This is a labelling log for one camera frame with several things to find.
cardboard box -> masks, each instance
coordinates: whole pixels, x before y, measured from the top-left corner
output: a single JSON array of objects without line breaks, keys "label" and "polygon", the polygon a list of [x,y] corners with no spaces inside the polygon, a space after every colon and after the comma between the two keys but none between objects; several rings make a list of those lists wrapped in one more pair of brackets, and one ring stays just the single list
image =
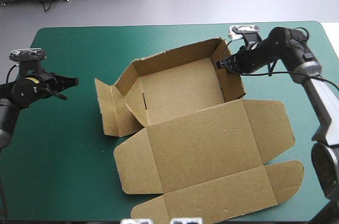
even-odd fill
[{"label": "cardboard box", "polygon": [[123,137],[244,96],[240,77],[215,66],[224,52],[211,39],[137,59],[114,85],[96,79],[104,133]]},{"label": "cardboard box", "polygon": [[281,102],[240,99],[146,126],[114,157],[126,193],[163,194],[134,207],[133,218],[209,224],[292,197],[302,164],[264,164],[294,142]]}]

white floor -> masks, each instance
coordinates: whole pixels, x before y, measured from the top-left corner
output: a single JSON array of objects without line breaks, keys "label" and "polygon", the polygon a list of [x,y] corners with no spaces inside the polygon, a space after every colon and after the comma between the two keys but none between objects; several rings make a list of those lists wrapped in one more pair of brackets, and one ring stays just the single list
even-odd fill
[{"label": "white floor", "polygon": [[339,22],[338,0],[72,0],[44,13],[35,0],[0,8],[0,82],[8,54],[29,47],[40,28],[231,22]]}]

cardboard flap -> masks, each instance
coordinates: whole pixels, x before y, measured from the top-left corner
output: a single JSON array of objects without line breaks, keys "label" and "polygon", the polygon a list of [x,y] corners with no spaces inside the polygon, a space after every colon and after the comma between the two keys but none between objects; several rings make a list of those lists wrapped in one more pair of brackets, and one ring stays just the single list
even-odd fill
[{"label": "cardboard flap", "polygon": [[168,224],[170,222],[164,196],[159,196],[143,204],[137,205],[132,209],[131,217],[133,219],[152,219],[153,223]]},{"label": "cardboard flap", "polygon": [[221,38],[210,39],[165,51],[148,58],[133,61],[139,76],[171,69],[193,61],[208,58],[221,42]]},{"label": "cardboard flap", "polygon": [[244,100],[263,164],[291,148],[295,139],[280,101]]},{"label": "cardboard flap", "polygon": [[211,55],[211,60],[216,70],[219,84],[226,102],[237,100],[245,95],[244,86],[239,75],[228,74],[225,69],[218,69],[217,62],[231,54],[225,41],[220,41],[218,47]]},{"label": "cardboard flap", "polygon": [[116,81],[115,86],[122,95],[125,95],[131,89],[138,77],[139,75],[134,64],[131,63]]},{"label": "cardboard flap", "polygon": [[126,107],[125,99],[115,85],[95,79],[95,87],[106,135],[124,137],[143,128]]},{"label": "cardboard flap", "polygon": [[149,125],[149,116],[144,96],[142,78],[138,78],[125,96],[128,110],[144,126]]},{"label": "cardboard flap", "polygon": [[106,135],[119,136],[117,112],[115,110],[111,87],[98,79],[95,79],[95,87],[104,133]]},{"label": "cardboard flap", "polygon": [[300,187],[303,175],[298,161],[259,166],[165,193],[134,207],[132,217],[167,224],[168,219],[195,216],[204,223],[218,223],[286,201]]},{"label": "cardboard flap", "polygon": [[[162,197],[165,205],[156,198],[156,202],[151,200],[136,206],[132,217],[153,219],[159,212],[165,216],[163,212],[167,209],[169,219],[195,216],[210,224],[277,205],[264,166],[166,193]],[[167,218],[156,223],[167,224]]]},{"label": "cardboard flap", "polygon": [[146,128],[118,145],[114,150],[114,158],[125,193],[163,192]]},{"label": "cardboard flap", "polygon": [[291,198],[299,190],[304,177],[304,167],[301,162],[278,163],[265,166],[269,176],[276,201],[280,204]]}]

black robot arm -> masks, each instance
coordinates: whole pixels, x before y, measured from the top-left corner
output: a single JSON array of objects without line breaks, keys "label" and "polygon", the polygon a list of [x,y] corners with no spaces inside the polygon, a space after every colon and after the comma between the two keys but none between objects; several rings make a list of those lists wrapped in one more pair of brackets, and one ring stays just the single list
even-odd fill
[{"label": "black robot arm", "polygon": [[312,163],[330,199],[310,223],[339,223],[339,100],[321,77],[322,67],[306,44],[308,32],[300,30],[277,27],[261,40],[257,26],[231,26],[229,36],[244,39],[245,45],[217,62],[217,67],[246,75],[281,59],[292,80],[304,87],[320,123],[312,138],[316,142]]},{"label": "black robot arm", "polygon": [[16,81],[0,85],[0,151],[11,142],[20,110],[51,96],[65,100],[67,97],[60,92],[78,85],[78,78],[46,72],[40,63],[45,57],[42,49],[15,50],[10,54],[10,59],[19,63],[19,74]]}]

green tabletop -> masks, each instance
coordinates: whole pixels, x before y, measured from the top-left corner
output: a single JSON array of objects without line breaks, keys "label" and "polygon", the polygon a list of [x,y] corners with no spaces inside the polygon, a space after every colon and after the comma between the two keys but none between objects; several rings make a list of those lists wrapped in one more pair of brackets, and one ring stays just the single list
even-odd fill
[{"label": "green tabletop", "polygon": [[[339,78],[339,61],[317,22],[258,23],[266,38],[275,26],[304,27],[309,46],[324,67],[324,77]],[[215,37],[227,36],[230,24],[46,28],[32,47],[43,48],[48,71],[79,77],[80,85],[22,111],[12,144],[0,154],[0,176],[10,219],[118,220],[154,195],[126,195],[121,189],[113,150],[127,139],[105,136],[94,78],[114,83],[135,58]],[[233,43],[234,52],[241,42]],[[285,70],[281,63],[276,70]],[[310,160],[317,118],[304,89],[288,75],[248,77],[246,98],[285,104],[296,144],[272,163],[297,159],[305,166],[299,192],[286,203],[242,220],[308,220],[326,203]]]}]

